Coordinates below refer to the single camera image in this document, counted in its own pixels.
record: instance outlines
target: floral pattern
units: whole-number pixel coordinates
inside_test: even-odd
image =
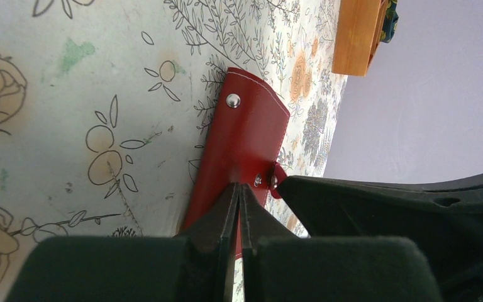
[[[325,169],[339,0],[114,1],[0,1],[0,299],[47,237],[177,233],[229,67],[290,111],[286,172]],[[265,209],[308,236],[283,200]]]

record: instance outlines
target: metal rivet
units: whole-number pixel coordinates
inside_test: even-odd
[[[226,97],[226,104],[230,108],[238,107],[240,105],[241,101],[242,100],[240,99],[240,96],[235,94],[235,93],[231,93]]]
[[[262,184],[262,176],[258,174],[255,178],[255,187],[258,187],[261,184]]]
[[[279,180],[277,179],[277,176],[273,175],[271,177],[271,183],[269,184],[269,189],[276,190],[278,186],[279,186]]]

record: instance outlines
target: table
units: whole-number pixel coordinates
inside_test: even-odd
[[[48,237],[177,232],[230,66],[287,104],[286,172],[322,176],[347,81],[330,71],[338,7],[0,0],[0,300]],[[266,209],[306,235],[283,201]]]

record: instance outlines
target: tablecloth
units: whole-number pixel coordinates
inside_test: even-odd
[[[176,233],[230,66],[289,108],[286,172],[321,176],[347,80],[331,73],[338,7],[0,0],[0,300],[48,237]],[[283,201],[265,207],[306,234]],[[241,279],[238,261],[238,300]]]

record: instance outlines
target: green stain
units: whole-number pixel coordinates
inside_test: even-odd
[[[64,46],[64,53],[60,59],[59,75],[68,73],[73,66],[77,65],[82,59],[95,53],[95,47],[91,42],[84,42],[77,45],[70,38],[67,39]]]
[[[186,70],[184,70],[184,68],[182,68],[182,66],[179,65],[179,63],[177,63],[177,61],[172,61],[173,62],[173,65],[175,65],[175,72],[178,73],[178,74],[186,74]]]
[[[8,180],[8,171],[1,169],[0,173],[0,189],[1,191],[6,191],[6,181]]]

